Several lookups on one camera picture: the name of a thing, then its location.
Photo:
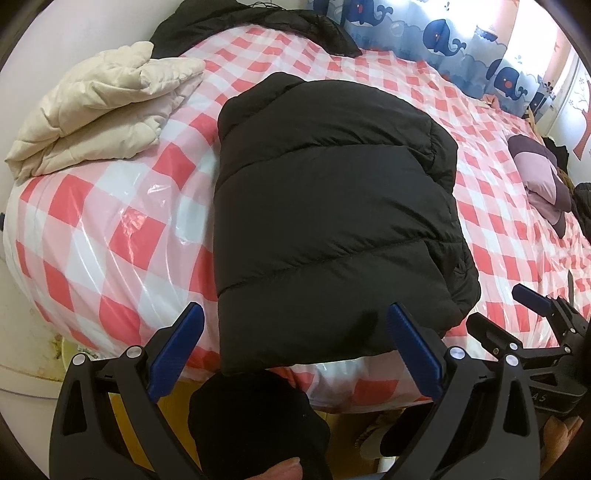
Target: puffer jacket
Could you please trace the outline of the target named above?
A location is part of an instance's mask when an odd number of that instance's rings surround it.
[[[275,73],[218,120],[214,259],[226,374],[393,350],[400,301],[443,334],[480,297],[457,144],[381,90]]]

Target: mattress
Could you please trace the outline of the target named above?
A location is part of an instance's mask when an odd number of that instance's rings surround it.
[[[305,38],[261,27],[227,30],[186,56],[206,61],[204,81],[172,115],[159,146],[131,160],[94,161],[37,177],[11,193],[4,230],[8,266],[61,333],[120,355],[196,301],[205,310],[206,328],[183,375],[205,380],[218,369],[211,211],[217,116],[229,98],[279,71],[377,87],[450,132],[459,146],[454,196],[482,285],[474,311],[526,347],[553,345],[547,322],[516,304],[511,289],[521,282],[566,297],[570,270],[574,304],[589,318],[591,248],[571,214],[561,240],[528,204],[506,141],[512,134],[534,137],[523,120],[466,97],[425,62],[384,51],[334,57]],[[465,323],[444,341],[485,356]],[[427,400],[397,352],[275,371],[325,411],[383,410]]]

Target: cream padded jacket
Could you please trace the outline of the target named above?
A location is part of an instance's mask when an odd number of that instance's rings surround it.
[[[17,180],[84,160],[130,158],[156,144],[172,111],[202,80],[205,63],[150,59],[137,42],[74,66],[21,126],[6,162]]]

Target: dark clothing pile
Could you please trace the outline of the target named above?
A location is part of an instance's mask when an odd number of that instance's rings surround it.
[[[152,57],[178,57],[216,33],[245,24],[300,34],[331,55],[361,55],[343,27],[312,10],[249,7],[236,0],[184,0],[150,38]]]
[[[480,297],[452,190],[457,144],[381,90],[274,73],[219,115],[222,372],[391,351],[403,302],[441,334]]]
[[[569,170],[569,150],[566,146],[562,145],[561,147],[556,146],[554,140],[550,137],[543,137],[544,145],[548,150],[550,150],[554,156],[556,157],[556,164],[558,168],[562,171]]]
[[[573,213],[579,221],[583,235],[591,242],[591,183],[579,183],[574,188],[573,202],[576,207]]]
[[[214,375],[193,394],[188,424],[209,480],[245,480],[294,457],[304,480],[332,480],[329,426],[274,373]]]

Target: curtain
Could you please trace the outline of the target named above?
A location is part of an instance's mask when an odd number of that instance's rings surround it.
[[[545,111],[570,44],[535,0],[309,0],[360,48],[425,60],[466,95]]]

